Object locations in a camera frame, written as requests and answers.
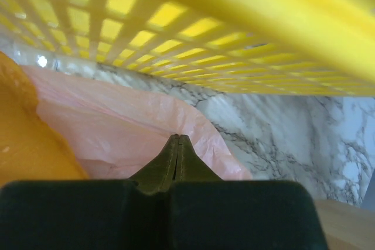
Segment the plastic bag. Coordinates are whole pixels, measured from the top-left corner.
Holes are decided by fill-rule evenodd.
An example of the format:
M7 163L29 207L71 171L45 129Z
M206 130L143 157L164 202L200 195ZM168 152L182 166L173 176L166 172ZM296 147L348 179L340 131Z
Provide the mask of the plastic bag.
M38 91L37 114L69 143L92 178L127 178L152 160L171 134L190 137L222 179L250 179L215 127L168 95L23 66Z

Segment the yellow grid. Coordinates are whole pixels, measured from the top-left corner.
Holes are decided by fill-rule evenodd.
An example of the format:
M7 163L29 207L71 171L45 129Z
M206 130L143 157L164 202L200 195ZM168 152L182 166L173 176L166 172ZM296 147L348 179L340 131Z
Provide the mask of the yellow grid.
M374 95L368 83L169 0L0 0L37 48L228 93Z

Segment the yellow plastic basket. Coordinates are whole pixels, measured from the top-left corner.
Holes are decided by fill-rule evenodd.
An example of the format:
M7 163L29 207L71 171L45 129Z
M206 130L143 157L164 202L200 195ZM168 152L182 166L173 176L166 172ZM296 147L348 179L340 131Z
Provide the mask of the yellow plastic basket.
M0 0L26 43L228 93L375 95L374 0Z

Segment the marble surface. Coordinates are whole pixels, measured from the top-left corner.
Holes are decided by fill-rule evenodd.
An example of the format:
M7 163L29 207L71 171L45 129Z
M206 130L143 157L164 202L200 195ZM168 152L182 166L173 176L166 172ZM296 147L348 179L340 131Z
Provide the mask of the marble surface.
M375 167L375 99L224 94L35 50L0 38L19 64L172 95L199 109L255 179L290 179L359 206Z

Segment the orange fabric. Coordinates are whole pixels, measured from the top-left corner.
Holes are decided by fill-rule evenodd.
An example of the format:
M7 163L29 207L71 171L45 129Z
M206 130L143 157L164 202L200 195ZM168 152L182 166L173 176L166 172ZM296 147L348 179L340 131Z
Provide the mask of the orange fabric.
M13 180L86 179L67 142L36 114L38 96L0 52L0 186Z

